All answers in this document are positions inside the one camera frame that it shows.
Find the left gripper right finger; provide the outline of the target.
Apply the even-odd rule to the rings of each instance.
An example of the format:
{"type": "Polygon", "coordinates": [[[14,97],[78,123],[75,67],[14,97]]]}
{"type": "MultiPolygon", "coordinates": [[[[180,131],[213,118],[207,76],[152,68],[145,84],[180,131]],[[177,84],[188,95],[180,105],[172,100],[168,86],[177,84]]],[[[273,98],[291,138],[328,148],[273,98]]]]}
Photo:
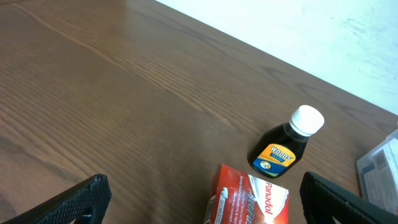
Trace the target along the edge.
{"type": "Polygon", "coordinates": [[[308,224],[397,224],[397,215],[314,172],[304,174],[300,197],[308,224]]]}

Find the dark syrup bottle white cap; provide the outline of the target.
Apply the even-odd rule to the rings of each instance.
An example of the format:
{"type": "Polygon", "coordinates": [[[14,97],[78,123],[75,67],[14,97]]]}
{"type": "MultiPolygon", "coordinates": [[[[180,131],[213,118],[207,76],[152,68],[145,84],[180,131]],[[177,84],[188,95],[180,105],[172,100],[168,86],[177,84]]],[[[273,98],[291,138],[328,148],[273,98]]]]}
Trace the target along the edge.
{"type": "Polygon", "coordinates": [[[314,107],[298,107],[288,122],[264,133],[248,154],[249,165],[268,178],[282,176],[301,160],[309,138],[324,123],[323,115],[314,107]]]}

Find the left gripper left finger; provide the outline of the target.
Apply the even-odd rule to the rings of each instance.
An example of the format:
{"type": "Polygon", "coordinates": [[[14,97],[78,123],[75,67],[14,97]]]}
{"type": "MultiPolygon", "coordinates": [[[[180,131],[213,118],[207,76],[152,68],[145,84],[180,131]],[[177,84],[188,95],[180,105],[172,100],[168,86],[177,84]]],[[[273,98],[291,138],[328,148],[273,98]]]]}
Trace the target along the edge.
{"type": "Polygon", "coordinates": [[[101,224],[111,201],[104,174],[95,174],[3,224],[101,224]]]}

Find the red Panadol box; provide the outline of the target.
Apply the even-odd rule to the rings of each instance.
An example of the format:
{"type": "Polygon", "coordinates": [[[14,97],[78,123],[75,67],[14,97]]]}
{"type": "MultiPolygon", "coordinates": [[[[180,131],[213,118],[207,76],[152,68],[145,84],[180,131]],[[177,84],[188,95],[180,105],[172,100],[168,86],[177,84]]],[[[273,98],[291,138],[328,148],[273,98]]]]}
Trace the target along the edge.
{"type": "Polygon", "coordinates": [[[222,164],[214,175],[204,224],[288,224],[289,191],[222,164]]]}

